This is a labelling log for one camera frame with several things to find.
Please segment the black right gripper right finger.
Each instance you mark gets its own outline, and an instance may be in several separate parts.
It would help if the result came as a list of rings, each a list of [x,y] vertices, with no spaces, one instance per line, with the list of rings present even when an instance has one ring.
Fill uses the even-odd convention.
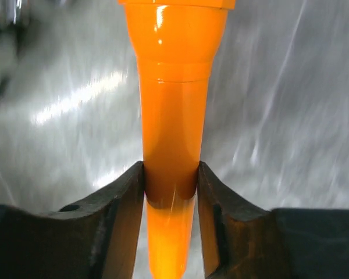
[[[349,209],[263,210],[198,168],[206,278],[349,278]]]

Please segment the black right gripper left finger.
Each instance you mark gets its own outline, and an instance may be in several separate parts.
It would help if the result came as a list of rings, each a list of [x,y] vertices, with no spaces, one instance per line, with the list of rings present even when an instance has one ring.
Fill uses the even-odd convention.
[[[56,212],[0,205],[0,278],[131,278],[143,164]]]

